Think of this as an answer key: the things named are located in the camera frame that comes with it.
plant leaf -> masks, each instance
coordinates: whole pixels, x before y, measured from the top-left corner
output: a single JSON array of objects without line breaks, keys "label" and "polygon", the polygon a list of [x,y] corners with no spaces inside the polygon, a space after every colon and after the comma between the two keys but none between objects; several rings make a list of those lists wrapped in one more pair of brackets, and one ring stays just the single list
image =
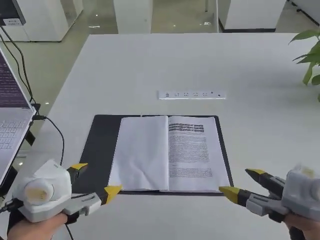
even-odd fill
[{"label": "plant leaf", "polygon": [[312,68],[316,65],[315,62],[310,62],[309,68],[306,71],[302,82],[307,86],[312,77]]},{"label": "plant leaf", "polygon": [[310,54],[320,53],[320,41],[318,41],[310,50]]},{"label": "plant leaf", "polygon": [[319,85],[320,84],[320,75],[314,76],[311,80],[312,85]]},{"label": "plant leaf", "polygon": [[303,55],[301,55],[301,56],[296,57],[296,58],[295,58],[295,59],[293,59],[292,61],[295,61],[295,60],[298,60],[298,59],[301,59],[301,58],[307,57],[308,55],[309,55],[309,53],[308,53],[308,54],[303,54]]},{"label": "plant leaf", "polygon": [[320,63],[320,54],[319,53],[309,53],[307,56],[299,61],[297,64],[304,64],[304,63]]},{"label": "plant leaf", "polygon": [[296,35],[290,42],[292,43],[295,40],[303,40],[303,39],[309,39],[312,37],[317,37],[320,36],[320,32],[316,31],[316,30],[307,30],[307,31],[303,31],[301,33],[299,33],[298,35]]}]

laptop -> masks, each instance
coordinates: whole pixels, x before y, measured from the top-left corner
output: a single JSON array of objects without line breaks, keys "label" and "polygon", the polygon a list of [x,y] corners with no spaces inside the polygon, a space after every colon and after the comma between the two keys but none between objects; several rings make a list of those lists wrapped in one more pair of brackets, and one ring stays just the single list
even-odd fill
[{"label": "laptop", "polygon": [[0,186],[35,114],[0,49]]}]

green plant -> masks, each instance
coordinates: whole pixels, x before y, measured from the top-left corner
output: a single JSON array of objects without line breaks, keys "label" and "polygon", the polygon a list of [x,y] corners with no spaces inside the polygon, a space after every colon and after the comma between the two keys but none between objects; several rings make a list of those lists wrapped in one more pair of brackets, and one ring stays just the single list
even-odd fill
[{"label": "green plant", "polygon": [[307,30],[296,35],[290,43],[296,40],[303,40],[315,37],[317,38],[316,44],[311,48],[308,54],[301,55],[295,58],[293,61],[299,60],[297,64],[309,63],[309,68],[305,73],[302,82],[307,86],[311,80],[312,85],[320,85],[320,74],[313,76],[314,67],[320,66],[320,30]]}]

cable plug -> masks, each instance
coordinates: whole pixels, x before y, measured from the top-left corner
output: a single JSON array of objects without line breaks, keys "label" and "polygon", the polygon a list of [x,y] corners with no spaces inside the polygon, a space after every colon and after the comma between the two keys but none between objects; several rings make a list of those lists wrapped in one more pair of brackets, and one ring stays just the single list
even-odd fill
[{"label": "cable plug", "polygon": [[7,201],[4,204],[4,207],[0,208],[0,213],[3,213],[5,211],[8,211],[9,213],[17,210],[18,208],[21,208],[24,205],[24,202],[19,200],[18,198],[13,198],[10,201]]},{"label": "cable plug", "polygon": [[46,120],[47,117],[43,115],[34,115],[32,120]]}]

laptop screen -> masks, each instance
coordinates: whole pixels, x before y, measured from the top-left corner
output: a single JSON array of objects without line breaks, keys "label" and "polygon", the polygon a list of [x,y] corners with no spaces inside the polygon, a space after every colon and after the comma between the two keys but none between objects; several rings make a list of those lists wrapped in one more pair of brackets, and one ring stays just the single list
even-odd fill
[{"label": "laptop screen", "polygon": [[29,108],[28,102],[1,52],[0,108]]}]

